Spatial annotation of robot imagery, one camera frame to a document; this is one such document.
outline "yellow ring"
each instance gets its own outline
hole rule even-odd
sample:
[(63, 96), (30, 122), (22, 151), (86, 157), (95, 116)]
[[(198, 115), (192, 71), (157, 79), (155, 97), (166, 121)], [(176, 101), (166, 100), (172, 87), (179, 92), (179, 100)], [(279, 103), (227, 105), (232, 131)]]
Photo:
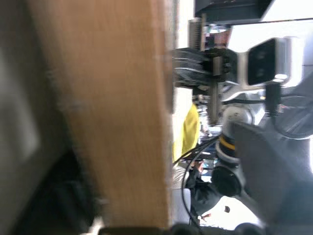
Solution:
[(229, 148), (231, 150), (235, 150), (235, 146), (233, 144), (230, 144), (230, 143), (226, 142), (226, 140), (224, 140), (224, 138), (222, 136), (220, 137), (220, 142), (225, 147), (227, 147), (227, 148)]

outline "yellow cloth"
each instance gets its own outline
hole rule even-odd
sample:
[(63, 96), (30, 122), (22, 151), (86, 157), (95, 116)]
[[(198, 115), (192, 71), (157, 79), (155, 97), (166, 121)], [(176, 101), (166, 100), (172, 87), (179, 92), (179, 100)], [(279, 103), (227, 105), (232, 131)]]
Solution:
[(196, 105), (192, 105), (181, 128), (179, 137), (173, 143), (173, 162), (196, 147), (200, 132), (200, 120)]

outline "black jacket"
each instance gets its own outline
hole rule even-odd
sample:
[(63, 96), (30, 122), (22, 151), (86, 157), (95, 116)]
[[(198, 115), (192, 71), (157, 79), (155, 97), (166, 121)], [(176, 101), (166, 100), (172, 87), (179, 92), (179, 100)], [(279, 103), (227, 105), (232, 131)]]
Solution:
[(215, 207), (222, 197), (211, 183), (204, 182), (197, 169), (189, 171), (186, 188), (191, 191), (191, 212), (194, 216), (202, 215)]

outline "yellow object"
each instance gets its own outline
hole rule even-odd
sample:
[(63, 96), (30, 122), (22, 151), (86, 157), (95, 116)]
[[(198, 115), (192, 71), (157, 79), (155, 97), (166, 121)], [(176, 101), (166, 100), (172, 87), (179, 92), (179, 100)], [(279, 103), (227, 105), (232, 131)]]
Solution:
[(235, 146), (233, 144), (230, 144), (230, 143), (226, 142), (226, 140), (224, 140), (224, 138), (222, 136), (220, 137), (220, 142), (225, 147), (227, 147), (227, 148), (229, 148), (231, 150), (235, 150)]
[(195, 104), (192, 104), (183, 123), (179, 137), (173, 143), (173, 162), (196, 147), (200, 132), (200, 120)]

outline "wooden board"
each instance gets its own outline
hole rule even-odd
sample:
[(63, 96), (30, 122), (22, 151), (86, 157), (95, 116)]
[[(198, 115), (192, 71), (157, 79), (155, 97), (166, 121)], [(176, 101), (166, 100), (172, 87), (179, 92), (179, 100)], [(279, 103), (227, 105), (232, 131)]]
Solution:
[(74, 143), (112, 226), (169, 224), (165, 0), (28, 0)]

